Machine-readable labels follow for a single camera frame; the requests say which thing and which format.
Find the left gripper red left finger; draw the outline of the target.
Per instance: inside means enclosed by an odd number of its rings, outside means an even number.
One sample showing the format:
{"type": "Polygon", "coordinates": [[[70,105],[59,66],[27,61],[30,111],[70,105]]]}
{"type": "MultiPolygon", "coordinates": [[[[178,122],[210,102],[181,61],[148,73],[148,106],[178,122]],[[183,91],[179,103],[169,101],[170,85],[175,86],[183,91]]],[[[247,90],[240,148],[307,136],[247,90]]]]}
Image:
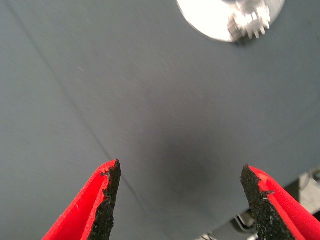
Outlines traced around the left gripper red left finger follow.
{"type": "Polygon", "coordinates": [[[108,240],[121,179],[114,159],[102,164],[43,237],[44,240],[108,240]]]}

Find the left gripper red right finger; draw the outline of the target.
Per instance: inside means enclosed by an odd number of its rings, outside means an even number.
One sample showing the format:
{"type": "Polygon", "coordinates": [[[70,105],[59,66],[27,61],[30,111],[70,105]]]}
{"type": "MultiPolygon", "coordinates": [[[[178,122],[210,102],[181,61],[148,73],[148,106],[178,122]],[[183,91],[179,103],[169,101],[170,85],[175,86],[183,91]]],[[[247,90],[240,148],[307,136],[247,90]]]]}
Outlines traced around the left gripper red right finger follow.
{"type": "Polygon", "coordinates": [[[259,240],[318,240],[320,221],[264,171],[245,165],[240,182],[259,240]]]}

